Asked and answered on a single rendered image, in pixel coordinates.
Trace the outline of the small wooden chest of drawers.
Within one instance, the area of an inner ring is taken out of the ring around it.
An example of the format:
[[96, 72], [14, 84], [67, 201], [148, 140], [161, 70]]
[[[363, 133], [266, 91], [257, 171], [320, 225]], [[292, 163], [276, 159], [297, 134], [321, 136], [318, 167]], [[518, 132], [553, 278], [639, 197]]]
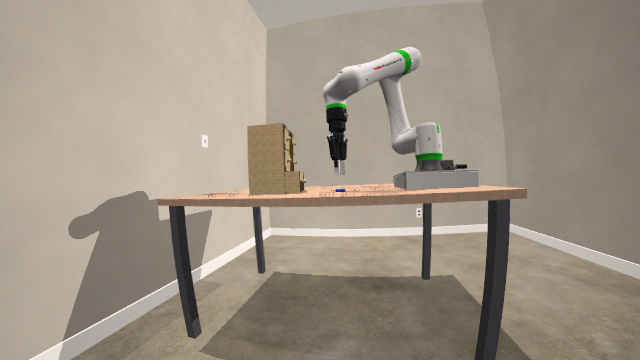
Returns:
[[[247, 126], [249, 195], [285, 193], [283, 123]], [[290, 132], [290, 131], [289, 131]]]

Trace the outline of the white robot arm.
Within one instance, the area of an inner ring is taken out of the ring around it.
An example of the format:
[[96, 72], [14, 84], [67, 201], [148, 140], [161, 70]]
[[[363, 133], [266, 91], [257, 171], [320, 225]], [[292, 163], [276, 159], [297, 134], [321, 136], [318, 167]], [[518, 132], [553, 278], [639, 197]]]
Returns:
[[394, 151], [402, 155], [415, 152], [415, 171], [467, 169], [467, 164], [442, 160], [441, 129], [437, 123], [422, 123], [410, 129], [400, 79], [416, 70], [420, 63], [420, 52], [407, 47], [369, 63], [345, 67], [323, 90], [327, 123], [346, 123], [349, 115], [347, 97], [379, 81], [388, 110]]

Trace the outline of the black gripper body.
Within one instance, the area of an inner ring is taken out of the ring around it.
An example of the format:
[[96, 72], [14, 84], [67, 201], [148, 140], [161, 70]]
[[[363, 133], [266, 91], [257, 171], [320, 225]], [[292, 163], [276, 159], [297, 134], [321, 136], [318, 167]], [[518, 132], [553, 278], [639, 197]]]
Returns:
[[333, 133], [335, 143], [338, 142], [338, 134], [344, 136], [344, 132], [346, 130], [345, 122], [343, 121], [332, 121], [329, 123], [329, 131], [331, 134]]

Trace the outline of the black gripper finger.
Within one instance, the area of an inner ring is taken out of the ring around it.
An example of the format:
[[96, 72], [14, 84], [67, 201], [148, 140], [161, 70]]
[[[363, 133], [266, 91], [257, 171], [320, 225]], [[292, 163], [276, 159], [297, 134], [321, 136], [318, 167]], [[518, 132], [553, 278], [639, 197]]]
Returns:
[[341, 143], [339, 144], [340, 175], [345, 175], [344, 160], [346, 160], [347, 155], [347, 141], [348, 139], [345, 139], [344, 136], [341, 135]]
[[333, 133], [327, 136], [328, 143], [329, 143], [330, 156], [331, 156], [331, 159], [334, 160], [334, 175], [340, 175], [340, 160], [339, 160], [340, 134], [338, 134], [337, 136], [338, 136], [338, 142], [336, 143], [334, 141]]

